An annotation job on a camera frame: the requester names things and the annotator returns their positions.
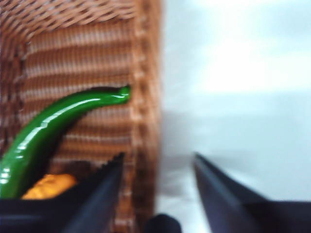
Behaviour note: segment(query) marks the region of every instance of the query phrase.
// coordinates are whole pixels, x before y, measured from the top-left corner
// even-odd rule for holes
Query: white table
[[[166,0],[157,211],[207,233],[194,151],[271,199],[311,200],[311,1]]]

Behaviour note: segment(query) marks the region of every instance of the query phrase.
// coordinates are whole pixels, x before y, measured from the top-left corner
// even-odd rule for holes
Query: toy pepper
[[[130,87],[91,89],[60,99],[38,114],[16,137],[0,162],[0,198],[19,198],[32,186],[46,151],[61,132],[83,113],[126,103]]]

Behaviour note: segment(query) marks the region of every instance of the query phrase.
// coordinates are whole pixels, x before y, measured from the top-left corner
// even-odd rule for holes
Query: wicker basket
[[[56,99],[130,84],[127,105],[97,109],[72,127],[50,172],[98,166],[127,152],[112,232],[137,232],[153,213],[159,154],[160,0],[1,0],[0,149]]]

